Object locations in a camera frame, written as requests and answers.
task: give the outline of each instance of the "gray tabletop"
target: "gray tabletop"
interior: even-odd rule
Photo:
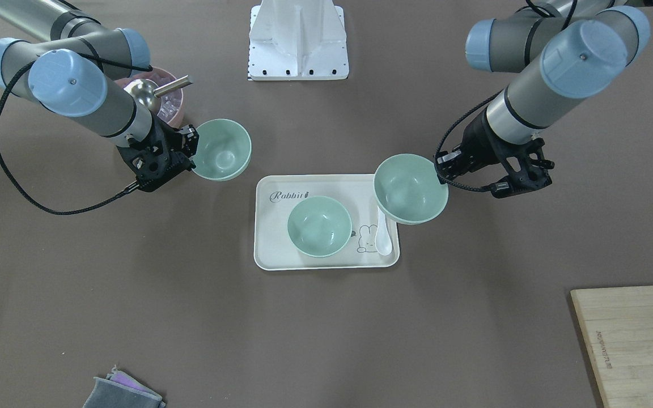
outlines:
[[[430,157],[514,77],[469,68],[470,27],[523,3],[342,0],[350,77],[293,83],[246,80],[255,2],[77,5],[192,74],[186,120],[238,121],[254,156],[233,181],[183,174],[72,217],[31,206],[0,170],[0,406],[81,406],[115,365],[173,408],[600,405],[568,294],[653,284],[653,32],[544,132],[549,188],[500,201],[451,189],[437,219],[400,227],[387,269],[274,273],[252,256],[258,181]],[[7,36],[28,38],[0,20]],[[57,209],[132,181],[109,142],[27,101],[8,104],[0,145]]]

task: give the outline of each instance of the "robotic arm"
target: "robotic arm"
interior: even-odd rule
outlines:
[[[565,29],[565,18],[542,18],[529,7],[472,28],[466,43],[472,67],[520,73],[466,127],[458,146],[438,152],[440,182],[500,163],[507,176],[485,187],[493,197],[529,193],[552,183],[548,170],[554,163],[544,158],[544,140],[536,136],[606,88],[650,38],[650,24],[638,8],[606,8],[614,3],[645,2],[577,2],[577,19]],[[570,0],[555,0],[536,7],[566,16],[571,5]]]
[[[0,87],[23,67],[11,93],[111,140],[134,171],[137,189],[155,191],[194,168],[198,134],[173,129],[113,81],[152,70],[137,31],[109,30],[60,0],[0,0],[0,18],[44,42],[0,39]]]

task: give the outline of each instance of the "rectangular tray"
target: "rectangular tray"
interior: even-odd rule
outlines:
[[[374,174],[267,176],[256,186],[253,259],[266,271],[297,269],[386,268],[400,258],[397,223],[387,219],[392,253],[381,256],[374,247],[378,207]],[[352,217],[352,238],[333,256],[313,258],[299,252],[289,239],[287,220],[306,197],[328,196],[340,201]]]

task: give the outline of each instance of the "green bowl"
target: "green bowl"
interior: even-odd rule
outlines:
[[[384,215],[415,225],[440,215],[448,204],[448,186],[440,184],[435,166],[422,156],[392,156],[374,172],[374,195]]]
[[[251,137],[240,124],[213,119],[196,129],[198,148],[193,172],[213,181],[228,181],[246,170],[251,161]]]
[[[289,214],[287,230],[299,251],[324,258],[347,245],[352,236],[352,217],[341,202],[317,195],[294,207]]]

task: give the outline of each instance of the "folded cloth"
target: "folded cloth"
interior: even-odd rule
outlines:
[[[166,408],[163,397],[116,368],[94,377],[95,388],[82,408]]]

